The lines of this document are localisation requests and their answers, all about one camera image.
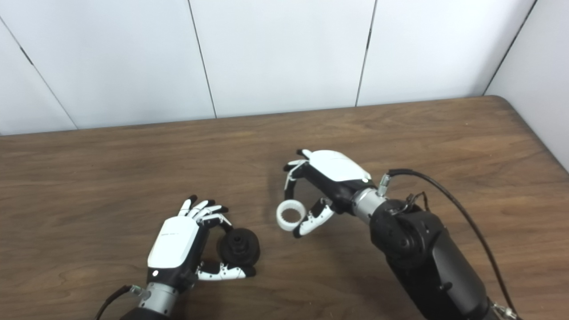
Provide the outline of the white and black left hand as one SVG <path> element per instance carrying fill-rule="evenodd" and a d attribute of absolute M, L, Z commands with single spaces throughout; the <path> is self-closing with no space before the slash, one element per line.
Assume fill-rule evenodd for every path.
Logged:
<path fill-rule="evenodd" d="M 166 219 L 148 256 L 147 283 L 183 293 L 198 281 L 225 281 L 254 277 L 260 257 L 258 237 L 246 228 L 235 228 L 225 217 L 229 209 L 212 199 L 186 199 L 176 216 Z M 225 235 L 216 245 L 219 261 L 202 258 L 211 229 Z"/>

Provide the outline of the white and black right hand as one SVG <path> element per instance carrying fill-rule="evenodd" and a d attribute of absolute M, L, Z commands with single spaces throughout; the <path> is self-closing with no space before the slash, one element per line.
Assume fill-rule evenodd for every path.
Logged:
<path fill-rule="evenodd" d="M 293 200 L 296 182 L 301 179 L 310 182 L 323 193 L 323 197 L 293 227 L 295 238 L 311 233 L 335 213 L 347 213 L 359 217 L 366 224 L 370 223 L 375 208 L 360 207 L 364 197 L 376 191 L 370 173 L 341 152 L 299 149 L 297 154 L 303 158 L 290 161 L 283 168 L 287 173 L 284 199 Z"/>

